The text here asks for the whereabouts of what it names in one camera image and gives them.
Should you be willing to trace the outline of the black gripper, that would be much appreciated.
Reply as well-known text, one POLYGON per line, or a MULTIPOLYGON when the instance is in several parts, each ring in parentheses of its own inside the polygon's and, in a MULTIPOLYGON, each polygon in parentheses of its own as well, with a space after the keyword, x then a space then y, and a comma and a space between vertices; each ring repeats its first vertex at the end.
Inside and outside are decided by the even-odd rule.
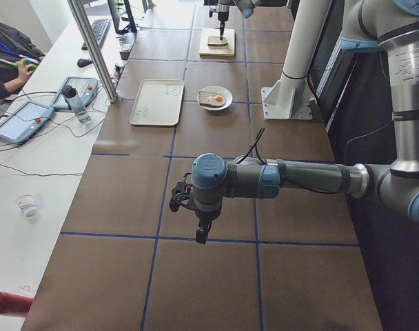
POLYGON ((219 38, 222 39, 224 37, 224 32, 225 32, 225 23, 229 19, 229 12, 218 12, 217 18, 220 21, 219 38))
POLYGON ((206 244, 207 232, 211 229, 212 221, 214 220, 214 213, 198 210, 195 214, 198 217, 198 229, 195 236, 196 242, 206 244))

